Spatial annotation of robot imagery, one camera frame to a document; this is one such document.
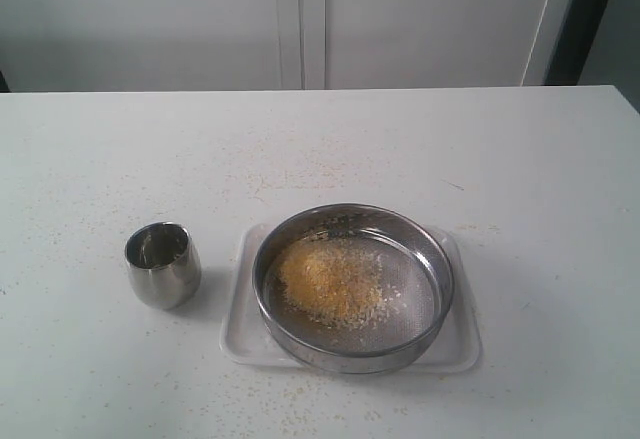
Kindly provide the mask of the round steel mesh sieve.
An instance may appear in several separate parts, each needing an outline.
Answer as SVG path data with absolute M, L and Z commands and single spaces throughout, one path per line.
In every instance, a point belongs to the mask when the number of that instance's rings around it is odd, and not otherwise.
M 456 289 L 447 254 L 423 226 L 354 203 L 277 225 L 251 279 L 275 342 L 300 363 L 340 374 L 414 363 L 437 338 Z

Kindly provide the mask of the stainless steel cup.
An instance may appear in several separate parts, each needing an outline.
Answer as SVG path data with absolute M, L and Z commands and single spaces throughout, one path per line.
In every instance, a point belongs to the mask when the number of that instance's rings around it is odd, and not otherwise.
M 130 285 L 149 307 L 170 310 L 189 301 L 201 284 L 201 263 L 188 230 L 156 222 L 133 233 L 124 247 Z

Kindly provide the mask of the yellow and white grain mixture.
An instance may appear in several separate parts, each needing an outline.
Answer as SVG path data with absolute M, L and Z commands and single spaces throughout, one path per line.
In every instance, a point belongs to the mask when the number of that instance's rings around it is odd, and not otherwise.
M 371 241 L 299 240 L 277 256 L 269 275 L 289 309 L 329 328 L 359 330 L 391 316 L 395 287 Z

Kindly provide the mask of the white cabinet doors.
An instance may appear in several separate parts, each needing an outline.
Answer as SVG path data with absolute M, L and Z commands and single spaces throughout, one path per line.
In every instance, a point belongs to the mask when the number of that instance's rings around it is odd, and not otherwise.
M 571 0 L 1 0 L 33 91 L 541 84 Z

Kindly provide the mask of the clear plastic tray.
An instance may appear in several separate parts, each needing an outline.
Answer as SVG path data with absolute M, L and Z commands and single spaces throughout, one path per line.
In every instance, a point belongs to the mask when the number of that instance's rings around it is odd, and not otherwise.
M 245 366 L 275 369 L 301 369 L 271 337 L 259 312 L 251 273 L 257 251 L 274 223 L 258 223 L 242 237 L 237 258 L 230 305 L 221 326 L 220 348 L 233 362 Z M 427 225 L 429 232 L 451 261 L 456 279 L 456 295 L 439 335 L 406 372 L 426 374 L 463 373 L 474 368 L 483 353 L 476 321 L 475 299 L 464 271 L 454 237 L 447 231 Z

